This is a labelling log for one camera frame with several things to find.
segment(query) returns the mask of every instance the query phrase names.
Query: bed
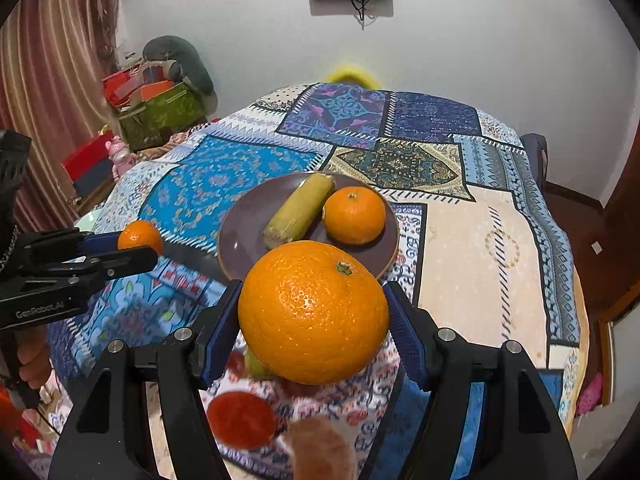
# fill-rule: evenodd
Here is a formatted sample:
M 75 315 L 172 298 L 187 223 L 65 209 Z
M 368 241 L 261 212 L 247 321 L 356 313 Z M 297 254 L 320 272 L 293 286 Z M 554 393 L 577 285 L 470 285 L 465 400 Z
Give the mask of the bed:
M 171 245 L 212 262 L 223 218 L 244 192 L 306 170 L 347 174 L 377 189 L 401 233 L 384 279 L 397 280 L 416 308 L 471 342 L 520 341 L 570 433 L 589 335 L 569 241 L 551 218 L 516 132 L 482 110 L 341 84 L 279 89 L 132 168 L 94 230 L 146 219 Z M 87 375 L 110 340 L 157 342 L 217 301 L 224 279 L 183 263 L 162 257 L 153 272 L 110 282 L 83 316 L 50 326 L 63 386 Z M 239 335 L 236 345 L 243 344 Z M 468 473 L 473 459 L 482 388 L 472 389 L 454 478 Z M 390 336 L 365 370 L 313 397 L 288 396 L 231 370 L 201 396 L 206 405 L 233 389 L 266 398 L 284 429 L 292 420 L 328 421 L 327 434 L 343 439 L 351 476 L 361 480 L 398 475 L 429 398 L 405 377 Z M 149 395 L 157 407 L 157 393 Z M 62 426 L 67 412 L 60 409 L 54 423 Z M 161 472 L 169 475 L 155 408 L 151 424 Z M 234 478 L 291 478 L 290 457 L 276 442 L 253 450 L 219 447 Z

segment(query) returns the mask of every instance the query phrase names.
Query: hand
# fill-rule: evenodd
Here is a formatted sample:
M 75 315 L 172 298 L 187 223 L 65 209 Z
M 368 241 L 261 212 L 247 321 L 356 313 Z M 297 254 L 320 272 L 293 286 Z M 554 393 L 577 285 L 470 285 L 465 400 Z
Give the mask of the hand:
M 51 375 L 47 329 L 44 326 L 28 328 L 17 332 L 15 337 L 18 341 L 18 359 L 23 364 L 20 378 L 37 390 Z

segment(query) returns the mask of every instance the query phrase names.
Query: striped curtain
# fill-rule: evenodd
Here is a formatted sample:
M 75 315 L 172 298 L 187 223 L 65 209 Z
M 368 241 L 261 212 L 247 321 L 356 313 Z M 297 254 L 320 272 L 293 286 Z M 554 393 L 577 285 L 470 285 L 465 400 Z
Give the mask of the striped curtain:
M 22 231 L 73 225 L 61 163 L 107 123 L 118 0 L 20 0 L 0 28 L 0 128 L 33 139 L 15 205 Z

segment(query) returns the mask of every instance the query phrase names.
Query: purple plate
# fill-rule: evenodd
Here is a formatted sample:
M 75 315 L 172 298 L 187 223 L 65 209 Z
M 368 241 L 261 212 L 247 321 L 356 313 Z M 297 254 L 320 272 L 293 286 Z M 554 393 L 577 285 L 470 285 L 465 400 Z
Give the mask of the purple plate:
M 312 171 L 291 173 L 264 181 L 249 190 L 226 214 L 218 235 L 218 261 L 230 280 L 244 280 L 249 270 L 268 251 L 262 231 L 284 201 Z M 335 189 L 365 186 L 342 174 L 334 174 Z M 385 200 L 386 223 L 380 236 L 372 242 L 353 246 L 333 240 L 324 230 L 320 215 L 311 224 L 304 239 L 335 245 L 356 258 L 376 278 L 384 275 L 398 252 L 398 221 Z

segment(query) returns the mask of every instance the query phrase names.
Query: brown floor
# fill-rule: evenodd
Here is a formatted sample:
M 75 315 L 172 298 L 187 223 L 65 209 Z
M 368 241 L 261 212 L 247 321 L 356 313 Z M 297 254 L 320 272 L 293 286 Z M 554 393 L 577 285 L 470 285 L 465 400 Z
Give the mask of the brown floor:
M 603 214 L 597 209 L 548 191 L 545 198 L 552 217 L 569 237 L 584 293 L 590 324 L 589 361 L 582 386 L 585 387 L 602 371 L 596 328 L 598 313 L 610 307 L 638 280 L 640 267 L 635 251 L 629 250 L 628 235 L 622 236 L 620 229 L 607 228 Z M 591 247 L 595 241 L 602 246 L 600 254 Z

